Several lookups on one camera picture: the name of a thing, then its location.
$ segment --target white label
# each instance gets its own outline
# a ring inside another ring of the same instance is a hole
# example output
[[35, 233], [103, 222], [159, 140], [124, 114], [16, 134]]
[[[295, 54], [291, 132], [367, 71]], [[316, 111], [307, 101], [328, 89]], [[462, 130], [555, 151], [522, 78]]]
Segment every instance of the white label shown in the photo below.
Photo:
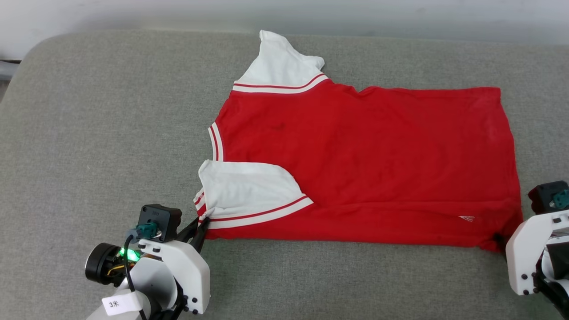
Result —
[[103, 298], [102, 301], [107, 315], [116, 315], [142, 309], [136, 292]]
[[463, 218], [464, 220], [466, 220], [468, 222], [473, 222], [475, 217], [473, 217], [473, 216], [459, 216], [459, 218]]

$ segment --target green light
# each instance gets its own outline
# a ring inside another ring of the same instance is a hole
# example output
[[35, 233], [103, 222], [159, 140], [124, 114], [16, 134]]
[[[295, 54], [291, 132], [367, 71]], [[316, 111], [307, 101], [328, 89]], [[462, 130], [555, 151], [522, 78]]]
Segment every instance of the green light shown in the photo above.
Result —
[[[121, 248], [121, 250], [118, 252], [118, 254], [121, 255], [121, 257], [124, 256], [125, 255], [125, 249]], [[129, 259], [130, 261], [133, 261], [133, 262], [137, 262], [138, 260], [140, 260], [140, 256], [139, 256], [138, 252], [136, 252], [132, 249], [129, 249], [129, 252], [126, 255], [126, 257], [127, 257], [127, 259]]]

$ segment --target gray fabric surface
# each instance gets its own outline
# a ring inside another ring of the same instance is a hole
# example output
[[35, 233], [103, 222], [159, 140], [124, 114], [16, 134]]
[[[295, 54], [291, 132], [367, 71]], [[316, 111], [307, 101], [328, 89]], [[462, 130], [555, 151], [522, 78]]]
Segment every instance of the gray fabric surface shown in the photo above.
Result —
[[[522, 192], [569, 179], [569, 48], [289, 39], [357, 89], [498, 86]], [[86, 318], [113, 291], [84, 277], [96, 244], [122, 243], [146, 203], [181, 208], [183, 223], [195, 216], [206, 128], [258, 44], [106, 31], [30, 52], [0, 104], [0, 318]], [[216, 240], [203, 256], [212, 298], [202, 319], [560, 318], [543, 296], [515, 295], [504, 259], [477, 248]]]
[[0, 102], [2, 102], [2, 98], [4, 98], [9, 83], [9, 81], [0, 80]]

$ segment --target t-shirt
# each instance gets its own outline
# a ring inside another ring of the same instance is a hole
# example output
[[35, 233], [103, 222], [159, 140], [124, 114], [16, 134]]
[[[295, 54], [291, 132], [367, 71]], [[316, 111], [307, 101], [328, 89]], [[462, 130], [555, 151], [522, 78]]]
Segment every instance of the t-shirt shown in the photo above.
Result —
[[357, 91], [261, 31], [208, 129], [194, 199], [208, 238], [497, 250], [522, 222], [499, 88]]

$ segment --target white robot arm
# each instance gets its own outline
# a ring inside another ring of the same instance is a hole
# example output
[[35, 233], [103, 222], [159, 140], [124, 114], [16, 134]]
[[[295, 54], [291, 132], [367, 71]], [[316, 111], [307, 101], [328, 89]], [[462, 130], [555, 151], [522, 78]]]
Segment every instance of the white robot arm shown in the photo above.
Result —
[[209, 221], [198, 225], [196, 219], [176, 233], [181, 214], [159, 204], [143, 206], [139, 224], [129, 231], [125, 244], [138, 243], [140, 252], [107, 243], [95, 247], [85, 275], [102, 284], [114, 283], [117, 290], [102, 299], [88, 320], [175, 320], [182, 311], [205, 312], [209, 266], [200, 251]]
[[569, 187], [562, 181], [530, 191], [537, 215], [506, 244], [510, 286], [519, 295], [543, 293], [569, 318]]

